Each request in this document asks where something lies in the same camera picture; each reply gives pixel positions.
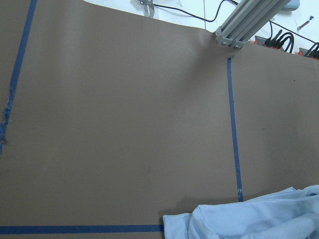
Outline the light blue t-shirt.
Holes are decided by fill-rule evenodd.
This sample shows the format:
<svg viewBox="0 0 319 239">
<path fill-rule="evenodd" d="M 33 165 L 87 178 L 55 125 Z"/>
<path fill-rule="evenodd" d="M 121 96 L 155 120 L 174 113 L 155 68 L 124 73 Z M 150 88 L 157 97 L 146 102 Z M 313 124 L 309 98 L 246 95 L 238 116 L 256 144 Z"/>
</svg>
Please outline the light blue t-shirt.
<svg viewBox="0 0 319 239">
<path fill-rule="evenodd" d="M 199 205 L 163 216 L 166 239 L 317 239 L 319 187 L 293 187 L 245 202 Z"/>
</svg>

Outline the aluminium frame post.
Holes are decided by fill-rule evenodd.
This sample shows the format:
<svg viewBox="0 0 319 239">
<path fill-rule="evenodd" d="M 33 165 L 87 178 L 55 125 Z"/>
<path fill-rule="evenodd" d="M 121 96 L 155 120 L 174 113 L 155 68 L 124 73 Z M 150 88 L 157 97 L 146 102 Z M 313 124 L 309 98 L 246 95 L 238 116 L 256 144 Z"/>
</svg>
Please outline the aluminium frame post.
<svg viewBox="0 0 319 239">
<path fill-rule="evenodd" d="M 243 0 L 215 32 L 219 45 L 241 49 L 289 0 Z"/>
</svg>

